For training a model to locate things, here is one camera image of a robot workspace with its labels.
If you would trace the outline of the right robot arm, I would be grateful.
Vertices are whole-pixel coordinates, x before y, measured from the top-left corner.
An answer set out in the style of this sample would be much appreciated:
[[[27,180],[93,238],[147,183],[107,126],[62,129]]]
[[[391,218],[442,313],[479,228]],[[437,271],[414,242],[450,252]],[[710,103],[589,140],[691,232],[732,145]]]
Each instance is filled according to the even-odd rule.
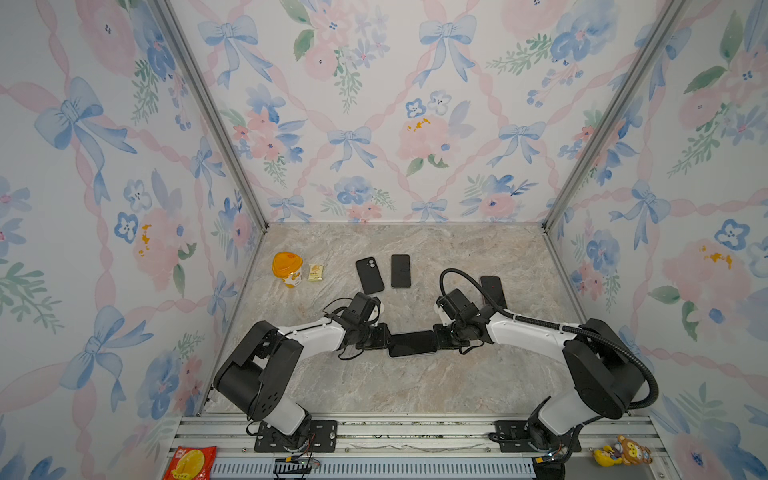
[[[457,349],[475,340],[482,345],[513,346],[568,369],[571,380],[563,392],[543,400],[514,433],[501,436],[501,443],[554,452],[577,436],[578,426],[601,418],[620,419],[641,406],[635,397],[652,373],[601,320],[563,324],[490,304],[478,308],[458,289],[439,297],[435,310]]]

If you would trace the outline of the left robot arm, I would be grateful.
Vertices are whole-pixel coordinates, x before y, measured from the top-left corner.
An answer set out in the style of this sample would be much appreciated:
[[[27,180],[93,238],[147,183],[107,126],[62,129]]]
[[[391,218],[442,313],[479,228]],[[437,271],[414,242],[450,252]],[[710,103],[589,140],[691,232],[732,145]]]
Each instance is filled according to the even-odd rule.
[[[303,436],[311,414],[289,399],[285,391],[299,362],[319,354],[383,349],[386,332],[379,328],[381,301],[357,293],[310,323],[277,327],[259,321],[220,366],[213,388],[246,414],[284,436]]]

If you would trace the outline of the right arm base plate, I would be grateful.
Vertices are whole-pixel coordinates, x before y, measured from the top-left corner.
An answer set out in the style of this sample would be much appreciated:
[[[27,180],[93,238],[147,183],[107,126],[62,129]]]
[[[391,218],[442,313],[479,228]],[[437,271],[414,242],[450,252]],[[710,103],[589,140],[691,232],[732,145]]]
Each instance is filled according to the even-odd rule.
[[[504,453],[531,453],[539,455],[565,455],[582,451],[574,431],[556,436],[539,424],[530,426],[525,420],[499,420],[488,438],[498,444]]]

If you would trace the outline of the black phone case with camera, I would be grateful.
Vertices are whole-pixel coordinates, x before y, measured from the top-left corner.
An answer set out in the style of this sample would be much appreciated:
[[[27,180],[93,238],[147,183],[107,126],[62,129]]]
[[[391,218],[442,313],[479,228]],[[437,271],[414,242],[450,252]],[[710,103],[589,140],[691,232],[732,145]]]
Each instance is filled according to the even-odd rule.
[[[355,268],[364,294],[372,295],[385,290],[378,262],[374,257],[357,260]]]

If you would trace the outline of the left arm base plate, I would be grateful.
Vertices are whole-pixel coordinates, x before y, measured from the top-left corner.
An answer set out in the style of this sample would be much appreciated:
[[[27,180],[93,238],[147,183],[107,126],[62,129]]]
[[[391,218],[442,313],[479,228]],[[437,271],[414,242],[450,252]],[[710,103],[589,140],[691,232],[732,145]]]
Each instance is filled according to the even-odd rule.
[[[255,435],[256,453],[333,453],[336,449],[338,422],[335,420],[304,421],[293,434],[261,423]]]

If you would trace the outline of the black phone screen up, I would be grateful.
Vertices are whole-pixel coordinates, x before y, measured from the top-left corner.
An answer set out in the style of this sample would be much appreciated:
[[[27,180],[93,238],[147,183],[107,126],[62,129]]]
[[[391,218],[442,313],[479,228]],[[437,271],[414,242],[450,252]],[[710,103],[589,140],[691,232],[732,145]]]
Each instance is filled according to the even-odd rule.
[[[503,285],[498,276],[481,276],[480,284],[496,305],[502,309],[507,308]]]

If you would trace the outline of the black phone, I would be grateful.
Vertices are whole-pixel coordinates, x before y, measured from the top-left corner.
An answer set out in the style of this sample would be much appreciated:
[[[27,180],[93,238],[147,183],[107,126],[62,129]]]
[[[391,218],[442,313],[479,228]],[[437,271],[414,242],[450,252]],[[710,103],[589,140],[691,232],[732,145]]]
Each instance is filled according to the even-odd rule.
[[[425,330],[393,335],[388,346],[388,355],[390,358],[402,358],[430,354],[437,350],[436,334]]]
[[[391,256],[390,279],[392,288],[411,287],[411,259],[408,254],[393,254]]]

